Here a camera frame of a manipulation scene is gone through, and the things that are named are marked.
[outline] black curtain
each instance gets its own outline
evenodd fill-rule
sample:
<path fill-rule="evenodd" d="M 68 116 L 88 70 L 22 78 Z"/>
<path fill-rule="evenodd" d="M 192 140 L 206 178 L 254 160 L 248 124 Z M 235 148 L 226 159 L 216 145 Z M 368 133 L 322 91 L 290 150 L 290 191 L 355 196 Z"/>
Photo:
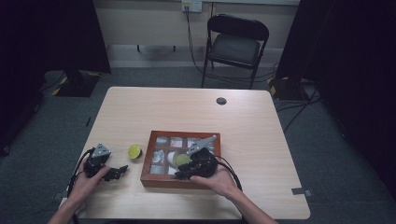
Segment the black curtain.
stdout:
<path fill-rule="evenodd" d="M 395 40 L 395 1 L 302 0 L 276 77 L 320 83 L 344 134 L 396 199 Z"/>
<path fill-rule="evenodd" d="M 92 0 L 0 1 L 0 133 L 51 70 L 111 73 Z"/>

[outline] wrist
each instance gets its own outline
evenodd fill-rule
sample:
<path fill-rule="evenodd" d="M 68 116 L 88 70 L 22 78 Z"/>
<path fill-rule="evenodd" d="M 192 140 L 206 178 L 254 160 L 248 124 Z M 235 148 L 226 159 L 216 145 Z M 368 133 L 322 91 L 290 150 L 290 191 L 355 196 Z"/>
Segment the wrist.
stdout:
<path fill-rule="evenodd" d="M 71 206 L 71 207 L 78 208 L 78 207 L 80 207 L 82 205 L 83 201 L 81 199 L 79 199 L 78 197 L 75 197 L 73 194 L 71 194 L 67 198 L 66 203 L 68 203 L 69 206 Z"/>
<path fill-rule="evenodd" d="M 234 202 L 235 200 L 237 200 L 238 198 L 240 198 L 243 195 L 244 195 L 244 193 L 240 189 L 238 189 L 238 188 L 230 188 L 224 194 L 224 197 L 226 199 L 230 200 L 231 202 Z"/>

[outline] chair backrest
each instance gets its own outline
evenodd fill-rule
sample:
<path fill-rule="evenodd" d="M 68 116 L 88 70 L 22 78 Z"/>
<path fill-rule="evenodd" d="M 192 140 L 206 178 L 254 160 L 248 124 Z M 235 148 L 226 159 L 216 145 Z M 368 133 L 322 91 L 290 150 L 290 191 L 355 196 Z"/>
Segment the chair backrest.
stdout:
<path fill-rule="evenodd" d="M 269 37 L 268 28 L 262 22 L 226 14 L 211 17 L 207 22 L 207 30 L 209 33 L 214 31 L 260 41 L 266 41 Z"/>

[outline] table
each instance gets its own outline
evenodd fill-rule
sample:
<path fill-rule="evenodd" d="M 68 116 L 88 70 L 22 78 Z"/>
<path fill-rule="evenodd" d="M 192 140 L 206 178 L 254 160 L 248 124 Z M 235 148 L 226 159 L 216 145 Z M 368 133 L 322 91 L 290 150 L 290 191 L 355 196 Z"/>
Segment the table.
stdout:
<path fill-rule="evenodd" d="M 217 99 L 227 100 L 218 105 Z M 120 180 L 101 183 L 78 211 L 79 218 L 239 219 L 232 203 L 203 189 L 145 189 L 140 175 L 150 132 L 221 134 L 221 155 L 246 195 L 273 218 L 305 219 L 310 211 L 267 91 L 112 87 L 83 149 L 104 144 L 106 165 L 129 165 Z M 130 145 L 143 156 L 128 158 Z"/>

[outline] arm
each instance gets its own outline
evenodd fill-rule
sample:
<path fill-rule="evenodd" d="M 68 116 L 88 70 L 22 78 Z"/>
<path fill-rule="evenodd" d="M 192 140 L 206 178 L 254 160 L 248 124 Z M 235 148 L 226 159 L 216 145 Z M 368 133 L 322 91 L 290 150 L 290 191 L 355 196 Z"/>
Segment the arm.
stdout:
<path fill-rule="evenodd" d="M 218 165 L 218 170 L 211 177 L 203 178 L 194 175 L 190 178 L 190 181 L 207 186 L 213 189 L 218 195 L 230 200 L 250 224 L 277 223 L 235 185 L 229 171 L 220 165 Z"/>
<path fill-rule="evenodd" d="M 94 188 L 99 184 L 102 177 L 110 170 L 110 167 L 105 166 L 100 169 L 95 176 L 88 178 L 83 171 L 86 161 L 87 159 L 78 167 L 79 175 L 77 176 L 72 192 L 49 220 L 49 224 L 68 223 L 76 210 L 84 203 Z"/>

